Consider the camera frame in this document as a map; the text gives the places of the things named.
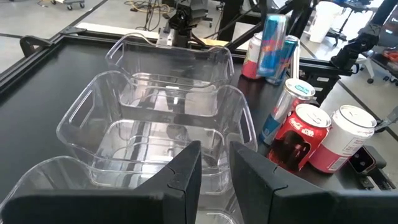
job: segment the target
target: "white container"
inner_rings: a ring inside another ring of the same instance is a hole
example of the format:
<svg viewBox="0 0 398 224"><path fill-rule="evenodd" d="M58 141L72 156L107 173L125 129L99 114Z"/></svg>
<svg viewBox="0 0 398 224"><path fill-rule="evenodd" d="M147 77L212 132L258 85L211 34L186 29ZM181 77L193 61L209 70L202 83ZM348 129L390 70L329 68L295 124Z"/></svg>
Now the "white container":
<svg viewBox="0 0 398 224"><path fill-rule="evenodd" d="M333 2L322 1L316 7L317 13L310 27L310 41L320 43L328 33L333 21L341 14L341 7Z"/></svg>
<svg viewBox="0 0 398 224"><path fill-rule="evenodd" d="M331 116L328 136L309 162L325 173L334 173L372 137L376 120L365 110L344 105Z"/></svg>
<svg viewBox="0 0 398 224"><path fill-rule="evenodd" d="M204 91L139 83L117 71L97 75L59 123L59 140L89 166L143 172L139 180L150 178L198 140L203 158L201 193L224 194L232 187L230 142L239 141L257 151L244 95L229 85ZM116 175L96 176L97 182L108 185L118 185L117 179Z"/></svg>

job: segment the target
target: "soda can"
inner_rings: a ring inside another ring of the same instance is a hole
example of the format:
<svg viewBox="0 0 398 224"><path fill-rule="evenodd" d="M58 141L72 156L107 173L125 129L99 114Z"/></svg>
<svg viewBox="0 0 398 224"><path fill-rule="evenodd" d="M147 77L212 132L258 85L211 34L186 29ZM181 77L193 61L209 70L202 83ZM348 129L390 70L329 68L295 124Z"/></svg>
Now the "soda can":
<svg viewBox="0 0 398 224"><path fill-rule="evenodd" d="M279 68L280 53L285 40L287 16L269 14L264 23L257 75L271 77Z"/></svg>
<svg viewBox="0 0 398 224"><path fill-rule="evenodd" d="M298 104L311 100L314 94L315 89L309 83L296 78L288 78L285 81L282 94L262 127L259 138L266 145L271 145L276 132L289 112L294 110Z"/></svg>
<svg viewBox="0 0 398 224"><path fill-rule="evenodd" d="M249 41L249 48L244 58L242 75L250 79L261 78L257 76L257 61L259 60L262 32L254 34Z"/></svg>
<svg viewBox="0 0 398 224"><path fill-rule="evenodd" d="M310 158L314 168L332 174L372 137L376 120L365 110L344 105L331 115L328 137Z"/></svg>
<svg viewBox="0 0 398 224"><path fill-rule="evenodd" d="M276 134L267 158L290 172L299 171L328 135L330 123L322 109L298 105Z"/></svg>
<svg viewBox="0 0 398 224"><path fill-rule="evenodd" d="M273 85L280 85L282 83L287 72L287 68L290 66L290 60L293 56L294 50L298 46L299 42L300 39L293 35L288 35L285 38L284 46L280 54L279 68L273 76L266 77L268 83Z"/></svg>

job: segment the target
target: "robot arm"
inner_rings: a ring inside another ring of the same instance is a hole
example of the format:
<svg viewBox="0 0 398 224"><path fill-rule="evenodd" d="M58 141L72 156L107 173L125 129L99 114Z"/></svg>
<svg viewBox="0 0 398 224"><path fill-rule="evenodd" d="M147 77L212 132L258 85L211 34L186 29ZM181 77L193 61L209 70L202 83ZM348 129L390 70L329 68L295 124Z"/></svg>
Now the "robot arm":
<svg viewBox="0 0 398 224"><path fill-rule="evenodd" d="M358 55L371 50L379 42L381 27L397 2L398 0L384 0L357 38L348 41L348 44L336 56L333 56L330 62L339 69L351 70L356 59L358 59Z"/></svg>

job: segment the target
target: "red bull can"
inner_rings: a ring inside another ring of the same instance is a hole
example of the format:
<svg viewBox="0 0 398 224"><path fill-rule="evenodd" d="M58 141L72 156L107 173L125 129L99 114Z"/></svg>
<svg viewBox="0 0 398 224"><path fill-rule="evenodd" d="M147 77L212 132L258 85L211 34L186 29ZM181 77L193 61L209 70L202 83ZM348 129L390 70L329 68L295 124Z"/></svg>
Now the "red bull can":
<svg viewBox="0 0 398 224"><path fill-rule="evenodd" d="M315 89L309 83L296 78L286 79L282 94L262 127L261 141L270 146L287 115L297 105L311 100L314 94Z"/></svg>
<svg viewBox="0 0 398 224"><path fill-rule="evenodd" d="M268 83L273 85L280 85L282 83L282 80L287 72L287 68L290 66L290 60L292 59L294 50L298 46L299 41L299 38L293 35L288 35L285 38L284 46L280 53L279 69L273 76L266 77Z"/></svg>
<svg viewBox="0 0 398 224"><path fill-rule="evenodd" d="M280 55L285 40L287 16L269 14L264 23L257 65L257 75L272 77L278 71Z"/></svg>

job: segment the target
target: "gray floor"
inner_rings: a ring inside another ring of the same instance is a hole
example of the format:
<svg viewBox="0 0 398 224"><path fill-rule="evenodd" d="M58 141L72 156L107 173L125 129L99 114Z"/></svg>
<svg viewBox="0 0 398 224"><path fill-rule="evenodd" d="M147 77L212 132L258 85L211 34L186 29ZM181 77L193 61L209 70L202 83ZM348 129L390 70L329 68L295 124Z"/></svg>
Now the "gray floor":
<svg viewBox="0 0 398 224"><path fill-rule="evenodd" d="M0 37L0 73L24 56L19 39Z"/></svg>
<svg viewBox="0 0 398 224"><path fill-rule="evenodd" d="M45 2L43 4L48 7L40 7L37 5L36 0L21 1L16 0L14 3L0 3L0 34L36 35L48 39L100 2L100 0L86 0L86 7L84 9L80 9L76 5L74 10L68 11L66 6L62 4L54 6L49 2ZM215 10L217 4L219 3L210 1L208 6L209 17L213 18L213 28L209 28L209 22L202 21L193 30L197 36L204 37L213 33L215 29L218 29L217 23L220 18L220 12ZM124 4L124 0L109 0L93 11L88 17L84 18L82 22L130 29L143 26L145 13L130 12L129 8L129 6ZM342 16L337 18L333 27L341 26L348 13L349 11L346 11ZM371 13L351 15L351 19L345 28L346 35L355 37L358 31L357 28L365 25L370 16ZM154 15L151 27L157 23L157 19L157 15ZM161 17L160 25L164 26L164 24L165 19ZM237 38L240 34L250 29L251 26L249 24L238 23L234 38ZM302 37L301 41L310 51L302 48L302 57L312 58L312 55L315 55L316 58L323 60L329 60L343 46L340 43L337 48L333 48L334 40L330 38L325 38L320 44L311 43L306 35ZM19 39L0 37L0 73L22 57L23 54L19 48ZM374 111L376 115L383 118L393 107L398 105L398 98L396 97L398 95L398 87L382 80L383 76L388 74L383 69L378 68L376 65L374 65L374 68L377 76L372 85L366 83L369 76L367 70L351 77L342 77L341 81L367 107ZM332 112L339 105L343 104L359 106L358 102L346 90L340 85L335 85L322 104L322 108L327 112ZM391 128L398 133L398 124L392 125ZM366 144L374 146L383 158L385 158L388 163L385 171L398 185L398 163L396 163L398 159L398 151L396 150L398 148L397 141L390 134L384 132L375 134Z"/></svg>

